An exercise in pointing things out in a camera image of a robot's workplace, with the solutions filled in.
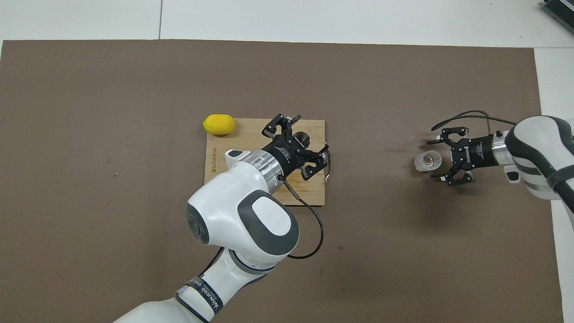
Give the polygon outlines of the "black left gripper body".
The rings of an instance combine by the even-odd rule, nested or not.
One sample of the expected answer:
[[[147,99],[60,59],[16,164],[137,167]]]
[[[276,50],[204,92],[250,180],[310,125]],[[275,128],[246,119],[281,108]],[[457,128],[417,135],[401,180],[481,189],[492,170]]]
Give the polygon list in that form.
[[[305,147],[297,139],[291,139],[291,142],[272,141],[262,151],[271,154],[279,162],[285,178],[304,165],[302,153]]]

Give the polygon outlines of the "grey ribbed device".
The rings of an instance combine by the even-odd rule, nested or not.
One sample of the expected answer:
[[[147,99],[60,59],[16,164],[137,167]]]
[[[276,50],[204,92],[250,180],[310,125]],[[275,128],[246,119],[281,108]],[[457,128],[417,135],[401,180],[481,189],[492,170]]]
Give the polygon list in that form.
[[[574,0],[543,0],[541,8],[574,35]]]

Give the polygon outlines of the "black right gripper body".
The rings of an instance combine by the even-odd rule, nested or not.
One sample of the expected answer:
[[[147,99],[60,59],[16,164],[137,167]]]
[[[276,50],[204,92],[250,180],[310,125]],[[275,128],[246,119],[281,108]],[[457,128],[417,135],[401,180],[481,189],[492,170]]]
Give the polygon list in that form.
[[[493,135],[479,138],[462,138],[451,148],[452,169],[471,171],[475,168],[497,166],[493,153]]]

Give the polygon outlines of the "yellow lemon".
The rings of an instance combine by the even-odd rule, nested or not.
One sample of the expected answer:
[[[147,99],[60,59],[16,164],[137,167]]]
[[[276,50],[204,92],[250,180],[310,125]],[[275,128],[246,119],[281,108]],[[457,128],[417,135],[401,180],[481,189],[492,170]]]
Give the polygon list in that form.
[[[235,129],[235,119],[228,114],[210,114],[202,127],[212,135],[228,135]]]

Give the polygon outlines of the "small clear glass cup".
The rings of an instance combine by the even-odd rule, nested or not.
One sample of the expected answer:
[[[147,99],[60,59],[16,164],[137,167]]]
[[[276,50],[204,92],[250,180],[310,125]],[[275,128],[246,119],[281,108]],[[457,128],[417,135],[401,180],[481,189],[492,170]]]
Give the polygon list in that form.
[[[415,170],[419,172],[438,170],[442,166],[442,163],[443,158],[441,154],[435,150],[420,153],[413,160]]]

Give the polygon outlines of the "brown table mat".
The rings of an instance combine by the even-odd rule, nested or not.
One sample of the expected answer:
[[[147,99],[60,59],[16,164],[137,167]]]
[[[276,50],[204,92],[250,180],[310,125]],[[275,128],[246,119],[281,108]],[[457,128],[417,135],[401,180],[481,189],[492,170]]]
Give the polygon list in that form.
[[[185,219],[211,113],[326,122],[325,241],[214,323],[560,323],[551,205],[498,168],[413,168],[469,109],[540,113],[533,49],[11,41],[0,59],[0,323],[106,323],[216,247]]]

